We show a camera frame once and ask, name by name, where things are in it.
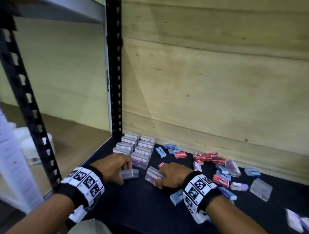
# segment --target floor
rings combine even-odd
[[[17,127],[26,126],[19,107],[0,102],[0,108],[8,121],[16,123]],[[62,177],[85,161],[111,136],[108,131],[73,121],[45,114],[42,118],[47,132],[53,136],[56,160]],[[42,195],[47,195],[51,191],[51,186],[42,165],[30,166],[30,169]]]

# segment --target wristband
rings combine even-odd
[[[93,166],[75,168],[59,185],[56,193],[69,197],[75,208],[90,207],[104,192],[103,175]]]
[[[215,197],[221,195],[217,186],[200,171],[194,171],[185,178],[183,190],[184,202],[191,214],[204,211]]]

